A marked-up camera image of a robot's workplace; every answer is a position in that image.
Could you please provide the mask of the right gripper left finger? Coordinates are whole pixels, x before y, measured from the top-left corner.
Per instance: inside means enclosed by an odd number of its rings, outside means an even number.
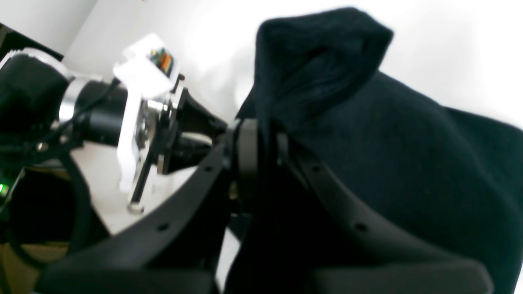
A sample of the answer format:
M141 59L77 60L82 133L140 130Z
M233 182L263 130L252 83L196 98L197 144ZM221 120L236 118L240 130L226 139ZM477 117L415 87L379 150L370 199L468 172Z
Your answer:
M228 130L229 198L233 214L245 215L258 194L258 123L236 119Z

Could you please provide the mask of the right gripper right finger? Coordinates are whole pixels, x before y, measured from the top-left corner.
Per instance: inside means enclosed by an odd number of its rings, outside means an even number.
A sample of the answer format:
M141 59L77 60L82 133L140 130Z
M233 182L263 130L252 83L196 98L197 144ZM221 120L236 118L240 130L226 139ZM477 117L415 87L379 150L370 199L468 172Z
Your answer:
M289 164L289 139L285 132L279 131L276 134L277 146L277 166L286 168Z

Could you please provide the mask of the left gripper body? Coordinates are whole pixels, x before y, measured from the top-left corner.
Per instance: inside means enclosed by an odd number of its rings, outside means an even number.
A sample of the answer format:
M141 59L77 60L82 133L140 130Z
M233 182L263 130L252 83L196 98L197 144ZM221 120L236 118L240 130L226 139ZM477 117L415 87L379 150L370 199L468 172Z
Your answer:
M149 173L152 165L162 175L198 165L226 128L225 121L204 108L184 88L177 108L169 107L167 115L159 119L139 175Z

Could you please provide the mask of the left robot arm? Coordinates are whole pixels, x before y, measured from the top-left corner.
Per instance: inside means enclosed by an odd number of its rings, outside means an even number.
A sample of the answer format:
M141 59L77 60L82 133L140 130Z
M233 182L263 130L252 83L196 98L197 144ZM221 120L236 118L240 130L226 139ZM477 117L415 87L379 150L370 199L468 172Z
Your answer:
M84 141L116 147L121 179L129 208L140 199L152 165L170 174L196 165L203 144L184 139L195 133L215 140L226 123L204 108L181 87L182 75L173 73L174 60L166 51L151 53L146 78L161 74L175 78L171 89L132 86L116 67L110 84L81 78L47 53L12 50L1 61L1 166L23 169L57 159L69 172L76 197L76 227L69 251L85 244L89 216L87 184L69 153Z

